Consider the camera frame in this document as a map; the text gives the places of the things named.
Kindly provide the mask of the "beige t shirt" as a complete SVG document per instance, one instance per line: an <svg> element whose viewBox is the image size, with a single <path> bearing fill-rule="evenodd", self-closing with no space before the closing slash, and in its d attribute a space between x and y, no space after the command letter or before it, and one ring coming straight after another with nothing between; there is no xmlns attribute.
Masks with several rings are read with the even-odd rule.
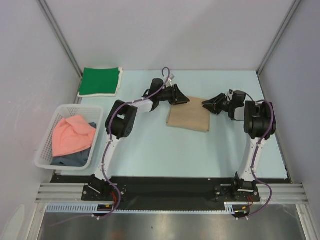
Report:
<svg viewBox="0 0 320 240"><path fill-rule="evenodd" d="M188 97L190 102L173 105L166 119L168 127L206 133L210 130L210 112L203 108L204 99Z"/></svg>

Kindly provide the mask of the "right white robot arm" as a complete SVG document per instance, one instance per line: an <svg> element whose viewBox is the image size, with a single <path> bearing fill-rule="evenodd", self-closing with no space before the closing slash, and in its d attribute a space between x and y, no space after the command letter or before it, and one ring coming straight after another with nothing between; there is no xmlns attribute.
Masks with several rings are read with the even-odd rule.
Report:
<svg viewBox="0 0 320 240"><path fill-rule="evenodd" d="M202 102L212 114L228 113L232 121L243 122L246 146L242 162L230 185L218 185L213 193L217 202L260 201L257 170L262 150L277 129L273 104L265 100L254 101L246 92L230 90Z"/></svg>

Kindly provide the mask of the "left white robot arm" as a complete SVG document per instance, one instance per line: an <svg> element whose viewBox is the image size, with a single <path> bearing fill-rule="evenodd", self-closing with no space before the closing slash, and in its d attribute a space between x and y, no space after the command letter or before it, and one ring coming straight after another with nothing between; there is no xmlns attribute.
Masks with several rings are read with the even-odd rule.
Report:
<svg viewBox="0 0 320 240"><path fill-rule="evenodd" d="M154 78L149 89L138 100L117 100L114 103L105 122L107 142L101 163L83 188L83 201L107 201L115 192L121 195L119 189L110 183L109 167L117 145L131 134L137 114L154 111L160 102L176 106L187 104L190 99L181 92L177 84L171 84L171 78L168 77L166 80Z"/></svg>

